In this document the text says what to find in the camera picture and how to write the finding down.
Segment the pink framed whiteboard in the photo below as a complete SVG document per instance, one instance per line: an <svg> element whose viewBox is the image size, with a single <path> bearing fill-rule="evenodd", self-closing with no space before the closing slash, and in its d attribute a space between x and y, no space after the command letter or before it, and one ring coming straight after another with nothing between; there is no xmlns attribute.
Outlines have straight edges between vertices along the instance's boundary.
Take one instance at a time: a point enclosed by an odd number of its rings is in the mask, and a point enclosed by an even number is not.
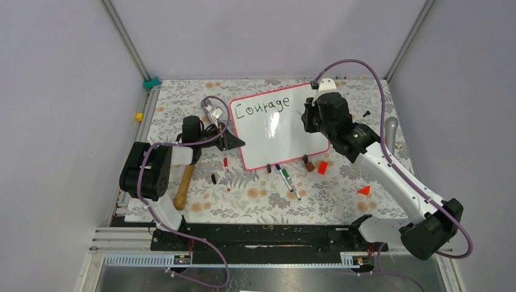
<svg viewBox="0 0 516 292"><path fill-rule="evenodd" d="M314 95L310 84L303 83L230 102L236 136L245 142L240 151L246 170L328 151L328 140L305 132L301 121L305 100Z"/></svg>

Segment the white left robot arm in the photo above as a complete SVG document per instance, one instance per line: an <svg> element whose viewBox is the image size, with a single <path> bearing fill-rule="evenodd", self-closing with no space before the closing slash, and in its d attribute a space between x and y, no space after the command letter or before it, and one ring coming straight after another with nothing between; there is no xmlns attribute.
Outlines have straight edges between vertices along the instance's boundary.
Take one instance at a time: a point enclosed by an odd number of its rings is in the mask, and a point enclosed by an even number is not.
<svg viewBox="0 0 516 292"><path fill-rule="evenodd" d="M166 243L175 250L187 246L189 234L180 228L184 225L184 217L166 195L171 166L186 167L179 187L183 202L202 149L216 147L226 151L245 146L245 142L233 135L225 123L216 122L205 127L197 116L183 119L178 141L179 144L155 145L134 142L119 178L121 191L138 199L149 210L156 227L167 232Z"/></svg>

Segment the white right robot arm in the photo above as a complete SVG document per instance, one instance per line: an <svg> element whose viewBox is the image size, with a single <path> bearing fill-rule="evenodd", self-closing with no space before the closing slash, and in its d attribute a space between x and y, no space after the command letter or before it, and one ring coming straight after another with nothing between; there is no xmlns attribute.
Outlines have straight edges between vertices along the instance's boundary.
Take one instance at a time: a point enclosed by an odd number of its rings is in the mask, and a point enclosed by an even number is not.
<svg viewBox="0 0 516 292"><path fill-rule="evenodd" d="M464 211L455 198L444 200L419 182L387 150L369 126L354 122L347 100L338 92L307 98L301 120L308 133L321 133L335 151L367 171L395 199L407 220L364 219L349 234L351 247L365 250L373 242L403 245L420 260L437 254L458 231Z"/></svg>

